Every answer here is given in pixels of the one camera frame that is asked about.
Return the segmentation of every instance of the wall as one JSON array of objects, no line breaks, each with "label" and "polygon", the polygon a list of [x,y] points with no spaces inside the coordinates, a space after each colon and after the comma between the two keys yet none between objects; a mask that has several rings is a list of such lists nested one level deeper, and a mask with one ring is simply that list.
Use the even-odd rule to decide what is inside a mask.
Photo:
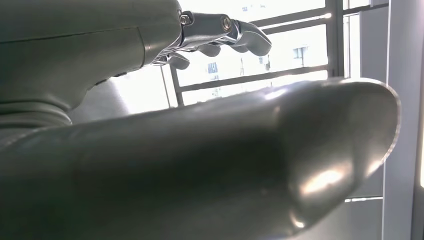
[{"label": "wall", "polygon": [[397,146],[385,165],[382,233],[384,240],[408,240],[419,132],[424,1],[391,0],[389,27],[387,82],[402,101],[402,120]]}]

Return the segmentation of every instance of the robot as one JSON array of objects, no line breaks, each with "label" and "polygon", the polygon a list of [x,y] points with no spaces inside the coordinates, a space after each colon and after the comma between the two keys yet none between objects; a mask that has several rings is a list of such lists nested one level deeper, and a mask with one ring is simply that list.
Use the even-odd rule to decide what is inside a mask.
[{"label": "robot", "polygon": [[251,23],[176,0],[0,1],[2,239],[272,240],[309,229],[388,157],[399,98],[372,79],[299,82],[72,125],[110,77],[220,46]]}]

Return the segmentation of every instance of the window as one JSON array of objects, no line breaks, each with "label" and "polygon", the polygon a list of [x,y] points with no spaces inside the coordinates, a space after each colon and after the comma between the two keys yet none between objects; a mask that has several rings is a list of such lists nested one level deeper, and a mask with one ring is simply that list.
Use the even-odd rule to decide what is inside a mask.
[{"label": "window", "polygon": [[325,80],[328,77],[326,70],[309,72],[298,75],[286,75],[268,80],[252,81],[241,84],[227,85],[215,88],[183,92],[185,105],[207,102],[216,98],[225,98],[236,94],[252,92],[267,87],[280,87],[300,81]]},{"label": "window", "polygon": [[358,78],[361,76],[361,36],[360,15],[343,18],[344,32],[344,75]]},{"label": "window", "polygon": [[286,14],[324,8],[325,0],[179,0],[183,11],[228,14],[232,19],[251,22]]},{"label": "window", "polygon": [[120,77],[110,79],[129,114],[167,109],[167,90],[161,67],[146,66]]},{"label": "window", "polygon": [[[200,52],[183,53],[191,64],[186,70],[178,71],[180,86],[209,82],[211,70],[216,70],[214,73],[218,78],[225,80],[328,64],[325,25],[275,33],[268,37],[273,45],[269,55],[262,57],[262,63],[252,53],[240,54],[228,46],[222,46],[221,53],[213,58]],[[300,49],[300,59],[293,58],[294,49]]]},{"label": "window", "polygon": [[214,62],[214,63],[209,63],[209,64],[207,65],[207,71],[208,71],[210,74],[217,73],[217,72],[218,72],[218,66],[217,66],[217,63],[216,63],[216,62]]},{"label": "window", "polygon": [[370,5],[370,0],[343,0],[343,9],[354,9]]}]

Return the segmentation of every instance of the silver metal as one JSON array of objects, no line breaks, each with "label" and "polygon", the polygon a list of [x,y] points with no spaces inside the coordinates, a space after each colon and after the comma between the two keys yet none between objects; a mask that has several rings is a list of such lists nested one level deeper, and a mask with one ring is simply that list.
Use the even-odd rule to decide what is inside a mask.
[{"label": "silver metal", "polygon": [[222,28],[226,32],[230,32],[231,31],[231,19],[228,16],[223,16],[221,18],[221,20],[222,20]]},{"label": "silver metal", "polygon": [[399,111],[396,93],[378,81],[303,81],[8,131],[0,237],[19,226],[19,239],[284,239],[343,203],[384,162]]},{"label": "silver metal", "polygon": [[181,22],[181,25],[185,26],[185,25],[189,25],[192,23],[192,20],[190,19],[190,16],[188,15],[181,15],[179,17],[179,21]]}]

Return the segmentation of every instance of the bolt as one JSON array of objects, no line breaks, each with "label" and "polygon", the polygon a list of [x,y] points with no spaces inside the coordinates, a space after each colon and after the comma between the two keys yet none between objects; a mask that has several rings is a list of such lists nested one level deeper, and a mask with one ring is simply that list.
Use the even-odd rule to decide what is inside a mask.
[{"label": "bolt", "polygon": [[231,30],[231,19],[228,16],[223,16],[222,19],[222,28],[229,32]]},{"label": "bolt", "polygon": [[182,25],[188,25],[192,23],[192,20],[190,19],[190,16],[188,15],[181,15],[179,17],[179,21]]}]

